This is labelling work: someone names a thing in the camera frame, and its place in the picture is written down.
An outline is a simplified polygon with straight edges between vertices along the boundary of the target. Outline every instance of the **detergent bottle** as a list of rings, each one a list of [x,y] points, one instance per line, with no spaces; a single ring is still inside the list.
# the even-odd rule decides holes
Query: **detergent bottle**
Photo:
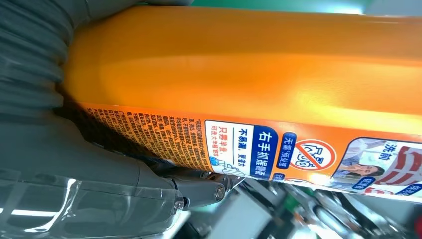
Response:
[[[81,29],[86,140],[204,171],[422,197],[422,19],[134,7]]]

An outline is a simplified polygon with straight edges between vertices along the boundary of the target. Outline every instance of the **blurry background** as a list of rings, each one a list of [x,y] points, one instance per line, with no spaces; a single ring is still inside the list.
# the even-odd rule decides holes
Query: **blurry background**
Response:
[[[422,15],[420,0],[195,0],[193,6],[345,14]]]

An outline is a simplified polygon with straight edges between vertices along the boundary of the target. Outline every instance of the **metal screw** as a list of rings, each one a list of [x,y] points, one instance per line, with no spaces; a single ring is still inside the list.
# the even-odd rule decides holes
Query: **metal screw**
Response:
[[[220,185],[217,188],[217,191],[215,192],[215,199],[217,199],[217,202],[219,202],[223,200],[224,196],[225,196],[225,189],[222,185]]]
[[[183,202],[178,201],[174,204],[175,209],[181,209],[184,206]]]

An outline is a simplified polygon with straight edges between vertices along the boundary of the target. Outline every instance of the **red circle sign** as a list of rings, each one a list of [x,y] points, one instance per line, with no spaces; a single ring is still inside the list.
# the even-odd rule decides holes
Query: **red circle sign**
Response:
[[[319,140],[296,143],[290,165],[303,171],[321,171],[333,166],[337,155],[331,145]]]

